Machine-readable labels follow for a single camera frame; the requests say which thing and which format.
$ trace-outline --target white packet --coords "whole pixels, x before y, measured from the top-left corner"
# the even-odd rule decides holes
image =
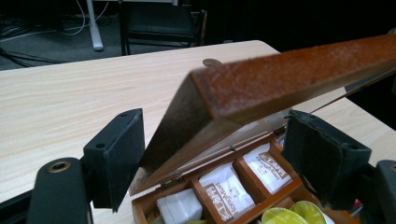
[[[202,206],[192,189],[163,197],[157,200],[157,206],[165,224],[185,224],[200,220],[202,215]]]
[[[199,182],[223,221],[237,218],[255,205],[234,173],[231,162],[203,175]]]
[[[268,153],[270,144],[256,147],[244,155],[244,160],[268,191],[273,194],[291,181],[288,173]]]

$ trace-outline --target black chair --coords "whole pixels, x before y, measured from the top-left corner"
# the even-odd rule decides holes
[[[199,46],[203,11],[171,3],[123,2],[120,5],[121,53],[130,55],[130,44]]]

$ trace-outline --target wooden tabletop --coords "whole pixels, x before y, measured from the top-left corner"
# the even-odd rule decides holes
[[[123,111],[143,108],[147,144],[182,79],[204,67],[204,59],[228,63],[275,53],[247,41],[0,72],[0,202],[32,189],[47,162],[81,158],[83,147]],[[396,160],[396,133],[348,99],[315,114],[371,147],[372,165]],[[117,214],[94,209],[93,219],[134,223],[129,196]]]

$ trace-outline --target wooden box lid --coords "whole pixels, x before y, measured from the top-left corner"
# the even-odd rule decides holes
[[[227,136],[251,122],[264,119],[261,132],[271,132],[284,124],[282,111],[395,68],[396,35],[381,35],[193,70],[149,142],[130,193],[180,176],[180,167],[209,148],[231,146]]]

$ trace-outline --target wooden box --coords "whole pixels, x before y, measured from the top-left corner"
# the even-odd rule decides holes
[[[252,197],[255,206],[231,223],[254,223],[273,206],[290,208],[306,200],[320,206],[301,178],[281,156],[278,141],[293,106],[342,88],[395,66],[386,53],[372,57],[374,41],[363,39],[192,71],[181,84],[152,137],[130,188],[136,223],[158,199],[193,189],[203,207],[202,219],[225,223],[199,178],[227,162]],[[315,110],[335,100],[327,98]],[[271,194],[248,168],[242,156],[269,143],[269,154],[291,181]],[[347,211],[323,210],[335,223],[359,223]]]

